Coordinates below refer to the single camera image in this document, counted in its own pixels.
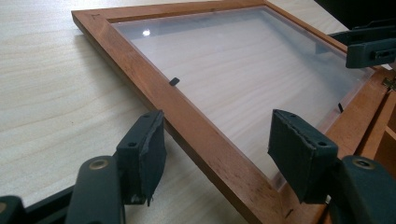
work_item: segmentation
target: wooden frame edge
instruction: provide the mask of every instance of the wooden frame edge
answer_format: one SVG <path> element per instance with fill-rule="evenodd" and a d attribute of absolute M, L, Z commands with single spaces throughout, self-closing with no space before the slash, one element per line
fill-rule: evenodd
<path fill-rule="evenodd" d="M 296 19 L 275 5 L 263 1 L 235 0 L 147 7 L 121 7 L 74 11 L 72 14 L 79 29 L 87 36 L 113 69 L 122 78 L 128 80 L 145 105 L 150 109 L 160 108 L 164 110 L 167 131 L 174 136 L 191 159 L 247 221 L 251 223 L 282 223 L 286 220 L 288 223 L 300 223 L 296 220 L 304 220 L 305 223 L 314 223 L 318 221 L 318 215 L 323 211 L 322 205 L 310 206 L 311 209 L 313 208 L 312 212 L 315 214 L 299 214 L 300 212 L 294 212 L 290 216 L 289 210 L 294 209 L 292 207 L 298 206 L 298 201 L 295 201 L 294 198 L 284 197 L 290 194 L 290 189 L 282 189 L 280 194 L 278 194 L 268 184 L 262 172 L 217 127 L 195 108 L 188 99 L 184 98 L 180 91 L 170 87 L 167 83 L 167 78 L 148 62 L 136 48 L 121 38 L 120 34 L 110 24 L 111 22 L 118 21 L 142 20 L 259 6 L 268 6 L 286 19 L 304 27 L 307 31 L 330 43 L 337 49 L 346 52 L 347 49 L 344 45 L 329 38 L 305 22 Z M 118 55 L 119 52 L 123 52 L 122 57 Z M 138 63 L 139 66 L 131 65 L 130 60 Z M 145 79 L 139 77 L 139 74 L 145 74 Z M 378 82 L 375 78 L 371 79 L 369 84 L 363 87 L 364 90 L 360 91 L 355 99 L 357 97 L 358 99 L 365 97 L 370 91 L 379 91 L 379 94 L 375 94 L 375 97 L 372 97 L 373 101 L 378 100 L 378 104 L 375 102 L 373 105 L 367 104 L 363 107 L 357 104 L 357 108 L 353 108 L 356 102 L 359 102 L 359 100 L 356 101 L 354 99 L 346 108 L 343 115 L 340 116 L 327 132 L 327 135 L 331 139 L 334 140 L 335 138 L 334 141 L 339 146 L 341 145 L 341 148 L 345 148 L 344 144 L 348 141 L 340 134 L 344 132 L 343 125 L 348 120 L 348 114 L 353 114 L 359 108 L 368 107 L 370 115 L 364 116 L 363 121 L 363 123 L 367 123 L 368 125 L 379 106 L 379 102 L 382 100 L 381 97 L 385 94 L 378 87 Z M 159 102 L 166 97 L 173 99 L 182 109 L 178 110 L 166 105 L 164 103 L 166 100 L 162 103 Z M 193 117 L 193 119 L 188 119 L 186 122 L 186 117 Z M 204 142 L 191 139 L 192 136 L 196 136 L 195 133 L 188 131 L 191 126 L 194 126 L 195 129 L 202 130 L 201 135 L 204 136 Z M 180 133 L 178 130 L 183 130 L 187 133 Z M 351 148 L 353 146 L 353 144 L 347 145 L 346 153 L 352 152 Z M 231 161 L 227 161 L 228 159 L 216 161 L 224 156 L 230 158 Z"/>
<path fill-rule="evenodd" d="M 359 146 L 359 153 L 363 157 L 374 159 L 376 152 L 381 143 L 381 138 L 384 135 L 384 132 L 388 128 L 388 123 L 392 118 L 393 108 L 396 105 L 396 92 L 387 93 L 386 101 L 381 107 L 381 111 L 377 113 L 377 117 L 374 120 L 374 123 L 371 128 L 369 128 L 369 132 L 367 133 L 367 137 L 365 141 L 361 143 Z"/>
<path fill-rule="evenodd" d="M 339 146 L 339 158 L 355 154 L 388 91 L 382 85 L 382 81 L 385 77 L 391 76 L 391 71 L 378 68 L 343 114 L 326 132 L 326 135 Z"/>

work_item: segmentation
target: light wood surface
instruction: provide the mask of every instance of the light wood surface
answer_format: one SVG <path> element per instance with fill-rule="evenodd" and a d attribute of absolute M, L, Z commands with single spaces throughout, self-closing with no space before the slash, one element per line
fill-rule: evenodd
<path fill-rule="evenodd" d="M 325 33 L 345 30 L 312 1 L 273 1 Z M 87 159 L 111 155 L 147 111 L 72 21 L 70 11 L 164 1 L 6 1 L 0 8 L 0 194 L 25 205 L 74 184 Z M 167 135 L 168 160 L 150 208 L 132 223 L 245 220 Z"/>

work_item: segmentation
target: clamp screw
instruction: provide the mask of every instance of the clamp screw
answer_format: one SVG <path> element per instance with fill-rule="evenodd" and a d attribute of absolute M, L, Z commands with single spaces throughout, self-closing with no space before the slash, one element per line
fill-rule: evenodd
<path fill-rule="evenodd" d="M 372 162 L 362 159 L 354 159 L 352 160 L 353 164 L 366 170 L 374 170 L 375 166 Z"/>
<path fill-rule="evenodd" d="M 105 168 L 108 166 L 108 161 L 107 160 L 97 160 L 93 161 L 90 164 L 90 169 L 91 170 L 100 170 L 102 168 Z"/>

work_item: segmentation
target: clamp jaw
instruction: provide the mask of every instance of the clamp jaw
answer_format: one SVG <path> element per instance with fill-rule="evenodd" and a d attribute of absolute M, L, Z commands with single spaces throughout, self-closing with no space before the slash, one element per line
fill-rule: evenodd
<path fill-rule="evenodd" d="M 373 21 L 330 36 L 347 46 L 347 68 L 395 63 L 396 19 Z"/>
<path fill-rule="evenodd" d="M 122 138 L 114 156 L 85 161 L 75 186 L 23 207 L 0 197 L 0 223 L 125 223 L 125 204 L 148 205 L 163 175 L 163 112 L 152 111 Z"/>
<path fill-rule="evenodd" d="M 300 117 L 274 110 L 268 153 L 301 203 L 325 203 L 330 195 L 333 223 L 396 223 L 396 181 L 378 162 L 340 161 L 337 151 Z"/>

